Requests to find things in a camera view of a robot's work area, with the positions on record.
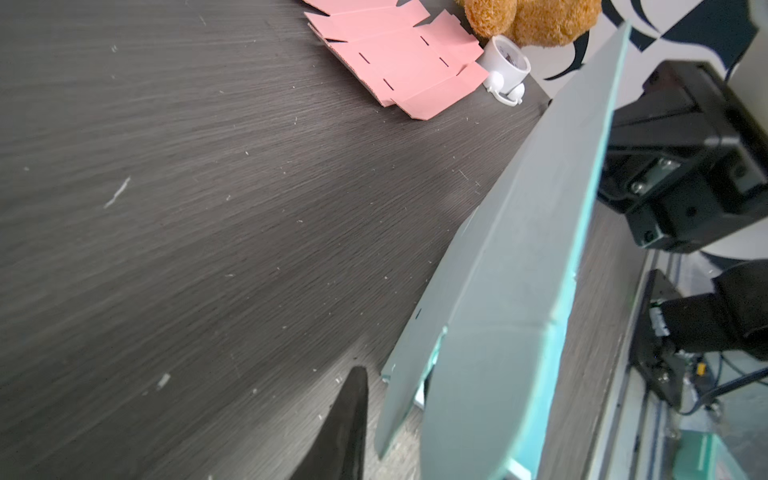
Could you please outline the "light blue paper box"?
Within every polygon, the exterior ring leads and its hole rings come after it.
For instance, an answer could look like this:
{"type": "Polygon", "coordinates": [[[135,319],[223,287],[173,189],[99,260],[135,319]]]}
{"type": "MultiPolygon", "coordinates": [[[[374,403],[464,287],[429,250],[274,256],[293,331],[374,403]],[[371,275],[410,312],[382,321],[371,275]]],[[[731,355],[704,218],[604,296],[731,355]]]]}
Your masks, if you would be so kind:
{"type": "Polygon", "coordinates": [[[421,387],[425,479],[533,479],[631,28],[559,91],[461,224],[382,371],[384,457],[421,387]]]}

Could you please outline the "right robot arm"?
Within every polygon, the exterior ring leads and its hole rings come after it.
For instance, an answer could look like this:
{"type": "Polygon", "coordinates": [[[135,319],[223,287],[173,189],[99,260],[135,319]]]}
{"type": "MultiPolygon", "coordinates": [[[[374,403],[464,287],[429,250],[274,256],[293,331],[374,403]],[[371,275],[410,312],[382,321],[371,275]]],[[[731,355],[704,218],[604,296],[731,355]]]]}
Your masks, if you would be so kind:
{"type": "MultiPolygon", "coordinates": [[[[766,131],[707,63],[664,61],[614,113],[597,196],[638,246],[698,251],[766,218],[766,131]]],[[[680,350],[765,359],[767,264],[726,270],[712,292],[660,311],[680,350]]]]}

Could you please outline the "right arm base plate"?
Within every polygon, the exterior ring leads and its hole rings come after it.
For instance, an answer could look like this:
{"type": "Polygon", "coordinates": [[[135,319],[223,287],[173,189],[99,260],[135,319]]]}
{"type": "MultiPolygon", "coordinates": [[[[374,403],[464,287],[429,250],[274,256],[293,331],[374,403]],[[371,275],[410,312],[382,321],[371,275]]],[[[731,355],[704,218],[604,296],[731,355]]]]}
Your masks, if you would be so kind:
{"type": "Polygon", "coordinates": [[[660,305],[680,298],[661,270],[647,274],[629,353],[630,364],[648,389],[674,409],[681,407],[687,361],[676,354],[660,305]]]}

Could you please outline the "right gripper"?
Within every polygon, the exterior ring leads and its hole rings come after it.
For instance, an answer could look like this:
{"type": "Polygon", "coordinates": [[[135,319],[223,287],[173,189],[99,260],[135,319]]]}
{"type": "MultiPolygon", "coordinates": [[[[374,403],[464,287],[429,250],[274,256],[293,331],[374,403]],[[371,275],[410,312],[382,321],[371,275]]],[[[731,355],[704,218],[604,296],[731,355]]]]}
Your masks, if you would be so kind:
{"type": "Polygon", "coordinates": [[[615,111],[598,198],[645,249],[694,252],[767,216],[767,131],[711,66],[664,61],[615,111]]]}

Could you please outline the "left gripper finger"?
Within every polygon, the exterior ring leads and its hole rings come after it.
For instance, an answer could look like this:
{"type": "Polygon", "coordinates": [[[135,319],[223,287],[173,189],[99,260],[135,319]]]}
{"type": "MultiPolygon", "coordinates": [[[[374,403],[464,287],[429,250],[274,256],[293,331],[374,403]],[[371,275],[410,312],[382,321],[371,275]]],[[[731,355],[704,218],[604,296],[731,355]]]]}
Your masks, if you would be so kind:
{"type": "Polygon", "coordinates": [[[361,480],[364,477],[368,400],[367,371],[363,366],[355,366],[291,480],[361,480]]]}

